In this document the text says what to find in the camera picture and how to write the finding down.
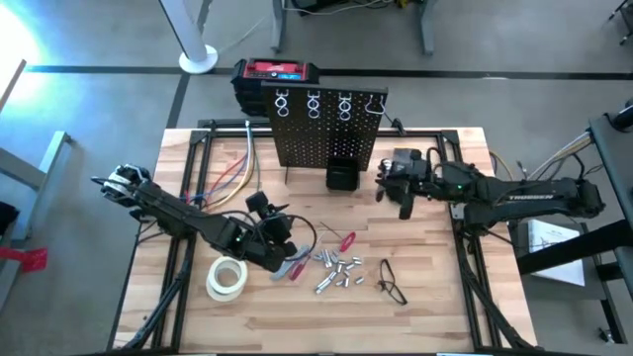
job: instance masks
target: black metal frame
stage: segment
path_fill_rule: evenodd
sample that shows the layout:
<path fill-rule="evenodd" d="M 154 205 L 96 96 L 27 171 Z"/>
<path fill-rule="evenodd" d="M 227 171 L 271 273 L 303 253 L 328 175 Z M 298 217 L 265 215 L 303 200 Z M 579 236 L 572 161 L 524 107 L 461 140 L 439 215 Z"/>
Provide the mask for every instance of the black metal frame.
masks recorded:
<path fill-rule="evenodd" d="M 265 128 L 269 129 L 267 125 L 267 120 L 256 120 L 251 121 L 251 126 L 254 128 Z M 207 168 L 209 164 L 209 157 L 211 154 L 211 145 L 212 139 L 217 138 L 232 138 L 232 137 L 245 137 L 245 131 L 218 131 L 218 129 L 241 129 L 244 127 L 244 120 L 223 120 L 220 122 L 216 122 L 213 120 L 208 121 L 199 121 L 198 127 L 200 129 L 210 129 L 209 131 L 193 131 L 190 139 L 189 152 L 187 153 L 187 160 L 185 164 L 185 172 L 183 174 L 183 183 L 181 186 L 181 195 L 184 195 L 185 191 L 189 187 L 189 183 L 191 180 L 191 173 L 193 171 L 193 162 L 196 154 L 196 146 L 203 142 L 204 151 L 203 151 L 203 160 L 202 167 L 200 170 L 200 176 L 197 185 L 197 193 L 201 194 L 204 192 L 205 182 L 207 178 Z M 393 130 L 392 132 L 379 132 L 378 137 L 394 137 L 401 136 L 397 130 Z M 424 132 L 407 132 L 408 137 L 428 137 L 434 138 L 437 147 L 440 151 L 440 159 L 442 161 L 448 160 L 447 147 L 446 143 L 451 145 L 454 157 L 456 161 L 462 161 L 462 153 L 459 142 L 459 137 L 456 131 L 424 131 Z M 253 137 L 272 137 L 271 131 L 254 131 Z M 484 254 L 482 250 L 481 243 L 478 238 L 469 238 L 467 235 L 461 232 L 461 221 L 455 219 L 453 215 L 450 217 L 453 227 L 453 236 L 455 239 L 455 248 L 457 252 L 457 261 L 460 268 L 461 274 L 461 283 L 464 292 L 464 302 L 466 307 L 466 315 L 468 317 L 468 322 L 470 326 L 470 334 L 474 346 L 474 351 L 468 353 L 469 355 L 474 354 L 486 354 L 486 355 L 495 355 L 495 356 L 509 356 L 509 355 L 531 355 L 531 356 L 574 356 L 576 354 L 569 353 L 560 353 L 560 352 L 548 352 L 544 351 L 541 348 L 533 347 L 525 342 L 520 336 L 516 333 L 516 331 L 510 326 L 509 322 L 502 315 L 501 311 L 493 302 L 491 297 L 491 287 L 488 279 L 488 273 L 486 271 L 486 263 L 484 260 Z M 193 252 L 195 249 L 195 240 L 196 238 L 189 238 L 187 242 L 187 256 L 193 257 Z M 165 275 L 163 280 L 163 294 L 166 290 L 166 286 L 169 286 L 171 280 L 173 279 L 174 270 L 175 270 L 175 262 L 176 257 L 178 255 L 178 246 L 179 246 L 179 238 L 172 238 L 171 245 L 169 247 L 169 252 L 167 256 L 167 265 L 165 268 Z M 470 246 L 468 248 L 468 252 L 473 254 L 475 259 L 475 263 L 477 266 L 477 276 L 472 271 L 468 260 L 467 260 L 467 249 L 465 247 L 465 243 L 469 243 Z M 134 261 L 131 260 L 128 279 L 130 277 L 130 270 L 132 269 L 132 263 Z M 161 346 L 162 344 L 162 333 L 164 331 L 164 320 L 161 321 L 160 326 L 156 328 L 154 331 L 154 337 L 151 342 L 151 348 L 149 349 L 120 349 L 113 350 L 112 344 L 114 342 L 114 337 L 116 334 L 117 326 L 119 323 L 119 316 L 121 314 L 121 307 L 123 306 L 123 300 L 125 298 L 126 289 L 124 289 L 121 302 L 119 307 L 119 313 L 117 318 L 115 319 L 115 324 L 113 325 L 112 334 L 110 337 L 110 343 L 108 345 L 108 351 L 105 353 L 97 353 L 92 355 L 166 355 L 166 354 L 177 354 L 179 353 L 180 347 L 180 339 L 182 336 L 182 327 L 184 316 L 186 312 L 186 303 L 187 303 L 187 292 L 189 289 L 189 275 L 187 276 L 185 283 L 183 285 L 183 289 L 180 291 L 178 298 L 178 305 L 176 308 L 176 315 L 174 318 L 174 331 L 172 333 L 171 343 L 168 347 Z M 475 307 L 475 300 L 473 298 L 473 294 L 478 296 L 480 302 L 484 306 L 484 312 L 486 314 L 488 328 L 491 336 L 491 345 L 492 346 L 484 346 L 482 341 L 482 335 L 480 330 L 480 323 L 477 317 L 477 310 Z M 499 331 L 503 333 L 506 340 L 510 344 L 511 348 L 503 348 L 500 341 Z M 419 355 L 435 355 L 435 353 L 420 353 Z"/>

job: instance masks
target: roll of tape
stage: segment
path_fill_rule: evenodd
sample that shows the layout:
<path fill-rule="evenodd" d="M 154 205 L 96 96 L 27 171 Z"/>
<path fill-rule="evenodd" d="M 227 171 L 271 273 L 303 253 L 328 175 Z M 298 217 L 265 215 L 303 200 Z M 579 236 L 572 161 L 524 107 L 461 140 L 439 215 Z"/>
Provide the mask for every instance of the roll of tape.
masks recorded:
<path fill-rule="evenodd" d="M 218 282 L 218 276 L 223 270 L 229 269 L 235 272 L 237 283 L 225 287 Z M 207 293 L 209 297 L 218 302 L 229 302 L 237 298 L 246 285 L 248 270 L 246 262 L 237 261 L 230 257 L 220 257 L 212 265 L 207 276 Z"/>

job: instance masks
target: eyeglasses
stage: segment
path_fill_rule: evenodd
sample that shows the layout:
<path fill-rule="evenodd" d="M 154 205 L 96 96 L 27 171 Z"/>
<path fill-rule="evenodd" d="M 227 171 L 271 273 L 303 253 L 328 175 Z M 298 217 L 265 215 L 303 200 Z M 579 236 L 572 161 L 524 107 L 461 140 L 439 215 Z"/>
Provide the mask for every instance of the eyeglasses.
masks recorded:
<path fill-rule="evenodd" d="M 387 259 L 380 261 L 380 281 L 378 282 L 378 285 L 381 288 L 381 292 L 387 291 L 389 296 L 399 305 L 405 306 L 408 303 L 403 292 L 401 292 L 400 288 L 396 286 L 396 276 L 394 275 L 392 266 L 389 264 Z"/>

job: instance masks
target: black container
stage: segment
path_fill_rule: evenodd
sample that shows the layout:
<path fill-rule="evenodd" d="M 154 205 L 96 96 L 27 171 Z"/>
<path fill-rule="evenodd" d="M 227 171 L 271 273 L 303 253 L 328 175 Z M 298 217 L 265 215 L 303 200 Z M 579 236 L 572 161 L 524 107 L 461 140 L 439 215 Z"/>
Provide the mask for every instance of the black container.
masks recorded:
<path fill-rule="evenodd" d="M 353 192 L 358 189 L 358 172 L 357 159 L 330 157 L 327 160 L 325 185 L 331 190 Z"/>

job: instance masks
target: red battery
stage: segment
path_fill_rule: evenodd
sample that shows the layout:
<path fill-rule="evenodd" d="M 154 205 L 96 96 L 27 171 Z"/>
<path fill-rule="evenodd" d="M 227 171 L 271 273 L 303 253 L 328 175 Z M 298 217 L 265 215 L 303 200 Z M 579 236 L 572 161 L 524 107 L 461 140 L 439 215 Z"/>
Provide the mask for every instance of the red battery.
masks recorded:
<path fill-rule="evenodd" d="M 267 116 L 261 92 L 263 81 L 318 84 L 318 68 L 311 63 L 288 59 L 240 60 L 233 69 L 230 82 L 241 111 L 249 116 Z"/>

